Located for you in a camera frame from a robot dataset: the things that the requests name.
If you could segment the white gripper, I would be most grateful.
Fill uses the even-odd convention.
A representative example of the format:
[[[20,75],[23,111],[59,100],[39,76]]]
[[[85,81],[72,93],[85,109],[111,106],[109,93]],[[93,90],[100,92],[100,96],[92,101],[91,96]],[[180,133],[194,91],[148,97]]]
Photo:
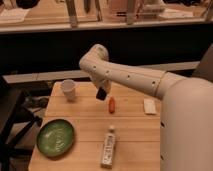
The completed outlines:
[[[111,81],[108,79],[107,70],[91,69],[88,70],[89,77],[95,87],[98,89],[96,98],[104,101],[107,93],[111,90]]]

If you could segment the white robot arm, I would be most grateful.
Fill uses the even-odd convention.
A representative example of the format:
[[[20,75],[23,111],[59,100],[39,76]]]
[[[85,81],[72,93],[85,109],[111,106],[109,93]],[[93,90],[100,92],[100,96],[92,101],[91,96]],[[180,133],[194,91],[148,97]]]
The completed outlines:
[[[213,82],[112,63],[101,44],[83,55],[79,67],[106,93],[115,82],[161,101],[160,171],[213,171]]]

